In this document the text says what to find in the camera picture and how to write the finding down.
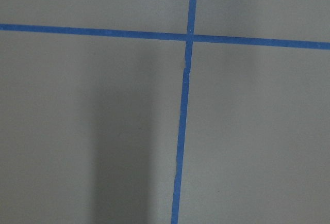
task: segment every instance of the blue tape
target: blue tape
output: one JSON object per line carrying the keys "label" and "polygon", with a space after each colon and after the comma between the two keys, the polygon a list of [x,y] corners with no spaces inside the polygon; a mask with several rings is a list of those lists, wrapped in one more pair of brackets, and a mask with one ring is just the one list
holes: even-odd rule
{"label": "blue tape", "polygon": [[295,40],[280,40],[280,39],[265,39],[265,38],[248,38],[248,37],[221,37],[221,36],[208,36],[208,35],[194,35],[194,41],[330,50],[329,42],[311,42],[311,41],[295,41]]}
{"label": "blue tape", "polygon": [[176,174],[174,179],[171,224],[177,224],[179,217],[182,168],[183,168],[183,160],[184,160],[188,95],[189,95],[189,74],[191,68],[191,57],[192,57],[194,27],[195,27],[196,2],[197,0],[189,0],[187,41],[186,41],[186,50],[185,50],[186,66],[184,68],[183,82],[182,82],[179,132],[178,132],[177,152],[176,152]]}
{"label": "blue tape", "polygon": [[128,37],[128,38],[175,40],[175,41],[186,41],[187,39],[186,34],[129,31],[129,30],[115,30],[115,29],[90,29],[90,28],[39,26],[39,25],[20,25],[20,24],[0,24],[0,30],[87,35],[87,36],[104,36],[104,37]]}

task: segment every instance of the concrete floor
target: concrete floor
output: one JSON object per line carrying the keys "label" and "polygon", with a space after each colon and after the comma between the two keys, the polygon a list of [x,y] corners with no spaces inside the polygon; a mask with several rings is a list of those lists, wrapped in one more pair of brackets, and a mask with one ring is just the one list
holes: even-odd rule
{"label": "concrete floor", "polygon": [[[195,34],[330,42],[330,0],[197,0]],[[0,0],[185,34],[189,0]],[[330,52],[195,42],[179,224],[330,222]],[[0,223],[171,223],[185,41],[0,30]]]}

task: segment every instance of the floor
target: floor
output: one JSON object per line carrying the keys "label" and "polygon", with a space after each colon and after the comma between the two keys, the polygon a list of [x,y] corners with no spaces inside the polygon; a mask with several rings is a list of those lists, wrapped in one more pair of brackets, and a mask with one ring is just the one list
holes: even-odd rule
{"label": "floor", "polygon": [[0,0],[0,223],[329,223],[330,0]]}

